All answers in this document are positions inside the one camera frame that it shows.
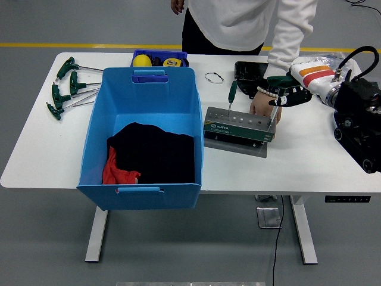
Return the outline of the person's left hand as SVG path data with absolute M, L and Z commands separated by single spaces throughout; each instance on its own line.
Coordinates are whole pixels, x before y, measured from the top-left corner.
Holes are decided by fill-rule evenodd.
M 270 101 L 275 100 L 277 95 L 270 94 L 265 91 L 257 91 L 250 105 L 249 113 L 257 116 L 270 117 L 273 111 L 273 106 L 269 104 Z

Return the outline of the person's right hand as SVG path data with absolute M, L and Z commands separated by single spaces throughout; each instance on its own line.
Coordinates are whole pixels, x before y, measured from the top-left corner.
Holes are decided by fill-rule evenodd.
M 184 0 L 171 0 L 170 1 L 170 8 L 172 12 L 175 13 L 175 15 L 179 15 L 183 12 L 185 7 L 185 1 Z

